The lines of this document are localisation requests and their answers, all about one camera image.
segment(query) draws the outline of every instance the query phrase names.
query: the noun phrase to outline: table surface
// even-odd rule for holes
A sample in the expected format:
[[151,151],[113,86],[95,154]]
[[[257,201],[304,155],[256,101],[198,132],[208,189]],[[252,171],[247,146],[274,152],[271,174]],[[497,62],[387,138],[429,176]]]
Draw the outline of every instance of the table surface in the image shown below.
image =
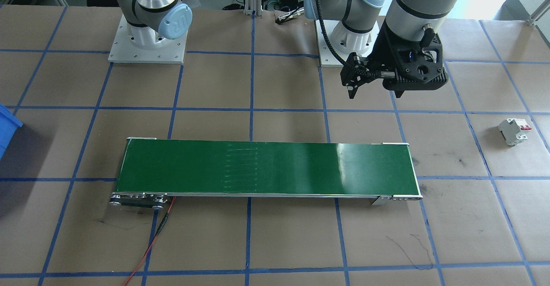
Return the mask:
[[[407,142],[424,196],[177,197],[130,285],[550,284],[536,28],[447,19],[448,84],[394,98],[374,81],[349,100],[313,22],[276,15],[197,10],[184,66],[113,65],[119,9],[1,6],[0,102],[24,125],[0,160],[0,284],[124,282],[162,217],[107,205],[127,137]],[[509,148],[496,126],[512,117],[534,129]]]

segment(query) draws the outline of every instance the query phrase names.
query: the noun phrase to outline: blue plastic bin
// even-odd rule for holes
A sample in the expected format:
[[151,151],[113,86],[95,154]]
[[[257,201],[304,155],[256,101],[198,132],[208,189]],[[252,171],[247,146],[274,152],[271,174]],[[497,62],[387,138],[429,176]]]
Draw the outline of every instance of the blue plastic bin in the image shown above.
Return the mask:
[[2,159],[13,133],[22,125],[21,121],[13,116],[5,106],[0,104],[0,159]]

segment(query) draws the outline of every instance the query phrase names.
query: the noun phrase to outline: white mounting plate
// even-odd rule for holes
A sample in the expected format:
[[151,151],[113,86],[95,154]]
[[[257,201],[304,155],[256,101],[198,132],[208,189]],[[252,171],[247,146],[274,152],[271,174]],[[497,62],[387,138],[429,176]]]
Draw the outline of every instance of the white mounting plate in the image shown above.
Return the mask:
[[[324,22],[324,29],[327,31],[327,35],[330,37],[330,34],[334,30],[334,27],[336,27],[336,24],[338,24],[339,20],[323,20]],[[317,31],[317,45],[319,48],[319,61],[322,67],[333,67],[333,68],[339,68],[342,67],[342,64],[334,58],[332,53],[327,47],[327,43],[324,41],[323,34],[321,32],[321,24],[319,23],[319,20],[315,20],[315,30]],[[378,37],[378,34],[380,33],[380,28],[378,27],[378,23],[375,23],[373,30],[371,31],[371,39],[372,41],[369,43],[369,47],[367,51],[359,56],[366,57],[371,52],[373,52],[373,46],[375,44],[376,38]],[[346,60],[348,59],[349,53],[343,53],[339,51],[338,49],[334,48],[336,53],[342,57],[342,59]]]
[[115,63],[183,63],[187,33],[181,37],[169,40],[157,49],[139,49],[128,35],[128,23],[122,15],[116,30],[113,45],[109,53],[109,61]]

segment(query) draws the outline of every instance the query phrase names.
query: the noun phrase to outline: green conveyor belt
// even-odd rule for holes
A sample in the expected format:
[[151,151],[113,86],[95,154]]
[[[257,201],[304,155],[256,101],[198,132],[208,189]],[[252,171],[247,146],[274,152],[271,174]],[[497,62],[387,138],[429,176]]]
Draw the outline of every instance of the green conveyor belt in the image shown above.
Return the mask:
[[131,138],[114,194],[421,198],[408,145]]

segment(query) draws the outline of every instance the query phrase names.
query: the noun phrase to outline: circuit breaker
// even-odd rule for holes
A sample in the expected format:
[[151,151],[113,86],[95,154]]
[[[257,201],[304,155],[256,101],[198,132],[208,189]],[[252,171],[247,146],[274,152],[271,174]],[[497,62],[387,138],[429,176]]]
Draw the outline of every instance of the circuit breaker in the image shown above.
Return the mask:
[[515,146],[528,139],[526,134],[532,128],[525,119],[506,119],[499,124],[498,129],[501,131],[506,144]]

